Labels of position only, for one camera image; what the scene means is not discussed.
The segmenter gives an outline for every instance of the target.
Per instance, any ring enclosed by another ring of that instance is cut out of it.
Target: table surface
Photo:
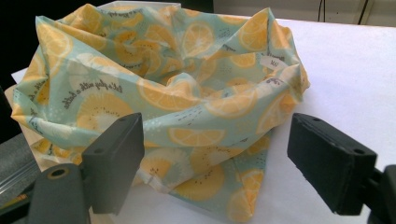
[[[323,119],[378,154],[376,168],[396,163],[396,28],[278,20],[288,26],[311,87],[295,112]],[[275,128],[265,178],[249,223],[366,223],[333,214],[287,156],[291,118]],[[131,188],[114,223],[229,223],[148,186]]]

